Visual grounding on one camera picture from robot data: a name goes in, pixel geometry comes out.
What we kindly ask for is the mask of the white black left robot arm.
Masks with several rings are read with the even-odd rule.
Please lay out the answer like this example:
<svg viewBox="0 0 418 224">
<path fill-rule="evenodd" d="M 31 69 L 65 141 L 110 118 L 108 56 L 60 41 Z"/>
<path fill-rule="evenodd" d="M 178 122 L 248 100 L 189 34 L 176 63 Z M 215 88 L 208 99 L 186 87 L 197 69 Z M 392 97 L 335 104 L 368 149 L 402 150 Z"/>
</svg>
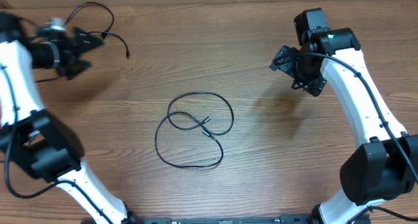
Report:
<svg viewBox="0 0 418 224">
<path fill-rule="evenodd" d="M 103 41 L 79 27 L 68 37 L 65 24 L 52 18 L 37 36 L 26 35 L 22 18 L 1 13 L 1 151 L 5 155 L 4 179 L 10 164 L 28 176 L 68 193 L 91 216 L 92 223 L 138 223 L 139 218 L 116 198 L 90 169 L 75 132 L 49 112 L 40 96 L 35 69 L 52 69 L 69 80 L 89 66 L 81 55 Z"/>
</svg>

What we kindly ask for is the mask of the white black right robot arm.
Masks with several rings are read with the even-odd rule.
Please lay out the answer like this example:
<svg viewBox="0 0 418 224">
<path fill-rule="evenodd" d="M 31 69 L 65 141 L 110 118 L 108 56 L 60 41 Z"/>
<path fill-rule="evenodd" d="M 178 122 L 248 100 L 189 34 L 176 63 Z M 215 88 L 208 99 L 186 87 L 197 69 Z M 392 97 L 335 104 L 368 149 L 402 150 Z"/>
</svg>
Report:
<svg viewBox="0 0 418 224">
<path fill-rule="evenodd" d="M 310 214 L 282 215 L 282 223 L 369 223 L 383 203 L 417 183 L 417 137 L 393 116 L 350 28 L 332 29 L 321 8 L 294 19 L 298 48 L 283 46 L 270 64 L 293 79 L 293 89 L 317 97 L 329 85 L 350 124 L 356 149 L 340 168 L 341 187 Z"/>
</svg>

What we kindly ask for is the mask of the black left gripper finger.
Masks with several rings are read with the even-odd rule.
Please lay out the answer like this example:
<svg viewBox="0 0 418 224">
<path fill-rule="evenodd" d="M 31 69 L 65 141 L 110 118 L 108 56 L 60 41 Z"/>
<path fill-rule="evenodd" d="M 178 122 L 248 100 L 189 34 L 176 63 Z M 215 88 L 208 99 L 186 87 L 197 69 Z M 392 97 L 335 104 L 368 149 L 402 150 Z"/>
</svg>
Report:
<svg viewBox="0 0 418 224">
<path fill-rule="evenodd" d="M 75 41 L 75 50 L 78 54 L 84 54 L 96 49 L 104 44 L 104 42 L 79 27 L 73 27 L 73 39 Z"/>
<path fill-rule="evenodd" d="M 65 76 L 67 77 L 67 80 L 72 80 L 90 67 L 91 63 L 89 61 L 78 60 L 65 67 Z"/>
</svg>

